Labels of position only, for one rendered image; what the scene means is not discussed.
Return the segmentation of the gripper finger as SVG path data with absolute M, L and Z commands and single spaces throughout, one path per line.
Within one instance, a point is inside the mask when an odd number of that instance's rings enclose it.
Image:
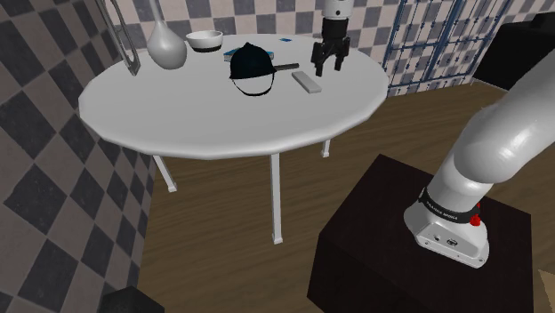
M 331 43 L 324 41 L 322 43 L 315 42 L 313 44 L 310 61 L 315 66 L 316 76 L 322 76 L 323 66 L 326 59 L 329 57 L 330 51 L 332 51 Z
M 335 46 L 335 51 L 334 51 L 334 55 L 335 55 L 335 63 L 334 63 L 334 69 L 336 71 L 340 71 L 342 69 L 342 63 L 344 61 L 344 59 L 349 55 L 350 53 L 350 37 L 346 36 L 341 40 L 337 40 L 334 43 Z

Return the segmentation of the white bowl with black base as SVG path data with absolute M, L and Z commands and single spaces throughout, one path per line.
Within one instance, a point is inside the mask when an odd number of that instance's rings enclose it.
M 186 39 L 195 52 L 215 52 L 221 49 L 223 34 L 217 30 L 202 30 L 187 34 Z

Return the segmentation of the grey long-necked vase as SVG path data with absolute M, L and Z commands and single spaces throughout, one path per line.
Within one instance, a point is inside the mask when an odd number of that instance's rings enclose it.
M 187 59 L 187 45 L 161 18 L 156 0 L 149 0 L 155 24 L 147 42 L 151 59 L 163 69 L 181 68 Z

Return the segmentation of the black cabinet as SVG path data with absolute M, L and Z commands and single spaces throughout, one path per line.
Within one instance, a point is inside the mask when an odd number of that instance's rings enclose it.
M 555 49 L 555 12 L 538 13 L 530 21 L 501 25 L 473 78 L 509 91 Z

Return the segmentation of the white round table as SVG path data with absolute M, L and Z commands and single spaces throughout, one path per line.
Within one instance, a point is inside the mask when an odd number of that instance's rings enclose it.
M 382 67 L 351 50 L 340 70 L 331 61 L 306 92 L 286 70 L 250 84 L 229 77 L 222 52 L 189 52 L 181 68 L 160 68 L 146 53 L 132 75 L 123 62 L 95 77 L 78 99 L 81 119 L 103 140 L 152 155 L 271 160 L 272 239 L 282 242 L 279 156 L 365 122 L 386 98 Z

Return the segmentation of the dark block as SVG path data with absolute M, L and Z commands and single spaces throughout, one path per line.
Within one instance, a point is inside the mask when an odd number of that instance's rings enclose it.
M 165 313 L 165 308 L 130 285 L 102 297 L 98 313 Z

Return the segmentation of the blue lattice window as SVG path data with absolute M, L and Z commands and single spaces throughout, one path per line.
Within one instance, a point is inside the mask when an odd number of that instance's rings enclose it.
M 382 60 L 389 97 L 466 84 L 511 0 L 399 0 Z

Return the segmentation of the blue book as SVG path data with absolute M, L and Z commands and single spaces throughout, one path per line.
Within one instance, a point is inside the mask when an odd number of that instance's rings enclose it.
M 225 53 L 223 54 L 223 59 L 224 59 L 226 62 L 230 62 L 231 59 L 232 59 L 232 57 L 233 57 L 233 55 L 236 53 L 236 51 L 238 51 L 238 48 L 225 52 Z M 270 57 L 272 60 L 274 59 L 274 52 L 267 51 L 267 54 L 269 55 L 269 57 Z

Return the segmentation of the grey remote control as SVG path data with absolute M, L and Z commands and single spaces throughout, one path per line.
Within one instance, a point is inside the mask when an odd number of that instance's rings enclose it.
M 304 71 L 294 71 L 291 73 L 294 80 L 307 92 L 318 93 L 322 92 L 322 87 L 318 85 L 310 76 Z

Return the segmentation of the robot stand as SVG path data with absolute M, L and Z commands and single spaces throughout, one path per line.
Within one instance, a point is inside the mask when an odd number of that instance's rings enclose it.
M 485 197 L 473 269 L 420 247 L 403 214 L 430 174 L 379 155 L 318 237 L 308 298 L 324 313 L 534 313 L 531 217 Z

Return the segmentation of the tan box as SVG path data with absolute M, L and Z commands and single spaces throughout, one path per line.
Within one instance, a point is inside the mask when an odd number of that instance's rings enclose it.
M 543 283 L 543 289 L 548 299 L 550 310 L 549 313 L 555 313 L 555 274 L 538 270 Z

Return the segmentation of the grey metal frame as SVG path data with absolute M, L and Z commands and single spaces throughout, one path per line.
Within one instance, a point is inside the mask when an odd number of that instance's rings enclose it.
M 113 20 L 109 16 L 107 1 L 111 2 L 111 4 L 113 5 L 116 11 L 117 18 L 119 20 L 119 28 L 115 26 Z M 133 40 L 131 39 L 130 33 L 125 24 L 124 16 L 121 13 L 121 10 L 117 3 L 117 0 L 95 0 L 95 2 L 99 7 L 102 18 L 105 20 L 108 26 L 109 34 L 116 45 L 117 51 L 121 56 L 122 61 L 125 63 L 126 68 L 129 70 L 131 75 L 136 76 L 140 70 L 141 63 L 139 60 L 137 50 L 133 44 Z M 121 36 L 124 36 L 124 38 L 129 43 L 131 52 L 133 55 L 132 57 L 130 57 L 129 54 L 125 51 L 125 45 Z

